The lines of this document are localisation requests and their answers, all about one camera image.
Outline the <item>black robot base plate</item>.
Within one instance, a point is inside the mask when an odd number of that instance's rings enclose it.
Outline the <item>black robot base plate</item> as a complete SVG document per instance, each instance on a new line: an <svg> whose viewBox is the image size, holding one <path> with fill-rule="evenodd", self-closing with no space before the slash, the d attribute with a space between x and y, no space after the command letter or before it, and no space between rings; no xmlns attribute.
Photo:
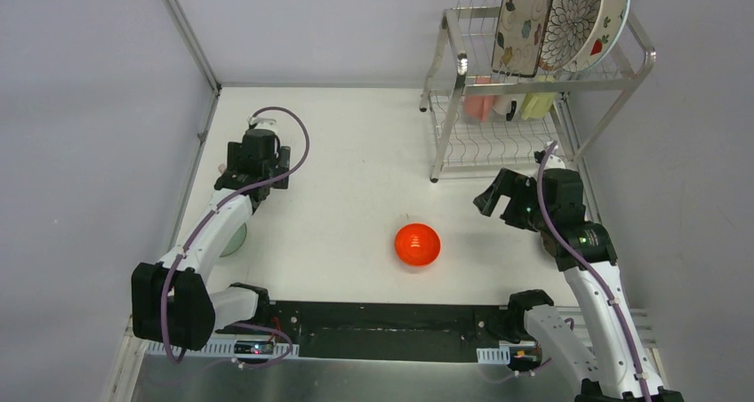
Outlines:
<svg viewBox="0 0 754 402"><path fill-rule="evenodd" d="M475 363L477 350L532 344L506 306L273 301L225 334L270 326L301 358Z"/></svg>

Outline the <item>square floral plate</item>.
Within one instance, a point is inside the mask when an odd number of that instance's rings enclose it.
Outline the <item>square floral plate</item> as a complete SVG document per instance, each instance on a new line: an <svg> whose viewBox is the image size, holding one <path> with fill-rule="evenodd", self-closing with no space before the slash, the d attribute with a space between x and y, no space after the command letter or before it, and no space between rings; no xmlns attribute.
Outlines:
<svg viewBox="0 0 754 402"><path fill-rule="evenodd" d="M553 0L501 0L491 69L505 76L533 77Z"/></svg>

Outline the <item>white mug black handle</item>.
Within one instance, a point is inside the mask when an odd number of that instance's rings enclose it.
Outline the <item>white mug black handle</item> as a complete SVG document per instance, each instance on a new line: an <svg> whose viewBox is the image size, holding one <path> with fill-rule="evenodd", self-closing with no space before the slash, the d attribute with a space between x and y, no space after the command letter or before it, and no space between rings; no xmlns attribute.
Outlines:
<svg viewBox="0 0 754 402"><path fill-rule="evenodd" d="M495 97L493 118L500 122L517 122L521 119L525 93L504 94Z"/></svg>

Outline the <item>brown petal pattern plate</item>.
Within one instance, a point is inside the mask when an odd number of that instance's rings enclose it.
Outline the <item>brown petal pattern plate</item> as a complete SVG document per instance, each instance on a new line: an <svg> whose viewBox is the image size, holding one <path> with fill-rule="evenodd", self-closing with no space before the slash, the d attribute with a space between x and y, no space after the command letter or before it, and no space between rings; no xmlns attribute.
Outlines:
<svg viewBox="0 0 754 402"><path fill-rule="evenodd" d="M540 68L575 71L577 56L595 27L602 0L552 0Z"/></svg>

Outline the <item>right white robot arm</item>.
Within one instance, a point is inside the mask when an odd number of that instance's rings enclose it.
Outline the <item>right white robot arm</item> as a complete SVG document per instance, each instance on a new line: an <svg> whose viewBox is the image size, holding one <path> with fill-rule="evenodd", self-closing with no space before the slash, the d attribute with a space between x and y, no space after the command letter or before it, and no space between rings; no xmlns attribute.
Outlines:
<svg viewBox="0 0 754 402"><path fill-rule="evenodd" d="M569 382L576 401L681 401L666 388L646 357L630 310L622 300L617 255L609 234L588 221L583 184L576 171L550 168L536 177L503 168L473 204L491 216L508 203L505 224L541 236L574 293L590 338L583 343L541 289L514 293L502 317L490 320L496 338L540 344Z"/></svg>

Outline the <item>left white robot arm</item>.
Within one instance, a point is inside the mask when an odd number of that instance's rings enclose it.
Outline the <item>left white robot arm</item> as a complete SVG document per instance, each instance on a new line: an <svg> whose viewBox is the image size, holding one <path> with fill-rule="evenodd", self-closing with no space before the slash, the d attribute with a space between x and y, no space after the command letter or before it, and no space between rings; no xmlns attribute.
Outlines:
<svg viewBox="0 0 754 402"><path fill-rule="evenodd" d="M207 288L213 268L245 241L247 223L272 189L287 180L267 180L288 171L291 150L271 126L253 125L241 141L228 144L226 168L213 186L204 218L155 263L140 263L132 273L132 329L153 342L202 349L212 334L236 322L249 334L270 326L266 289L234 283L222 291Z"/></svg>

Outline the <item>watermelon pattern round plate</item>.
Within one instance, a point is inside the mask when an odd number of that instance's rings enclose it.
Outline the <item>watermelon pattern round plate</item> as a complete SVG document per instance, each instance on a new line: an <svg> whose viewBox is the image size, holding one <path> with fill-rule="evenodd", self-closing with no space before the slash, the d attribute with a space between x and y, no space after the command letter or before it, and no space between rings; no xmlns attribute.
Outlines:
<svg viewBox="0 0 754 402"><path fill-rule="evenodd" d="M576 37L577 53L564 70L577 73L596 66L611 51L625 26L630 0L569 0L579 12L576 22L586 22L587 32Z"/></svg>

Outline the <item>pale yellow mug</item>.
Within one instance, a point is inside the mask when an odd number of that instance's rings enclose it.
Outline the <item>pale yellow mug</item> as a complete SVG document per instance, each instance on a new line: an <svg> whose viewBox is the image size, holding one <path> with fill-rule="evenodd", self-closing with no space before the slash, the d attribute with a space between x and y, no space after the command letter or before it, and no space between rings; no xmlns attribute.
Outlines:
<svg viewBox="0 0 754 402"><path fill-rule="evenodd" d="M556 97L557 92L527 93L519 106L519 118L529 120L546 117Z"/></svg>

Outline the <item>pink mug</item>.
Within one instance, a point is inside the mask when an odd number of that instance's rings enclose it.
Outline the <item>pink mug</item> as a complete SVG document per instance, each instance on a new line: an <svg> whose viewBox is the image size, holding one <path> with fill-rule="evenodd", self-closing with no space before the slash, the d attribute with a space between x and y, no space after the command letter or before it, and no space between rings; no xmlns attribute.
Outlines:
<svg viewBox="0 0 754 402"><path fill-rule="evenodd" d="M468 118L478 122L488 120L495 102L494 95L469 95L466 94L463 101L463 111Z"/></svg>

